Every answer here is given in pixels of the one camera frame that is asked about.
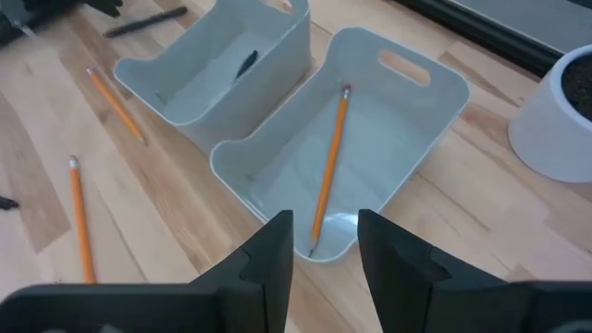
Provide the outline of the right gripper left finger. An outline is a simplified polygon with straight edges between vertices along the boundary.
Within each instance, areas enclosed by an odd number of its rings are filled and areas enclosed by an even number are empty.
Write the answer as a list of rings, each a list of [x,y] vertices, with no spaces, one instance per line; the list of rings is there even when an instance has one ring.
[[[272,217],[188,283],[42,284],[1,302],[4,332],[282,332],[293,271],[293,213]]]

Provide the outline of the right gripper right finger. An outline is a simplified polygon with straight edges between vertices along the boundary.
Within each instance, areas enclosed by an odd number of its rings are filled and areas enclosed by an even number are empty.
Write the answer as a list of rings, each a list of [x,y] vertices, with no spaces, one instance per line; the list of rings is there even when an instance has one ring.
[[[358,213],[366,282],[385,332],[588,332],[588,281],[508,282],[380,214]]]

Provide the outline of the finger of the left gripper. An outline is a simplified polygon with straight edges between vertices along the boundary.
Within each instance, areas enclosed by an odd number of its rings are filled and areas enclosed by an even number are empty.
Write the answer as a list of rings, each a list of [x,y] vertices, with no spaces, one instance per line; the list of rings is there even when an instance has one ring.
[[[85,3],[111,18],[118,18],[119,9],[123,6],[122,0],[86,0]]]
[[[1,0],[1,46],[37,28],[70,8],[70,0]]]

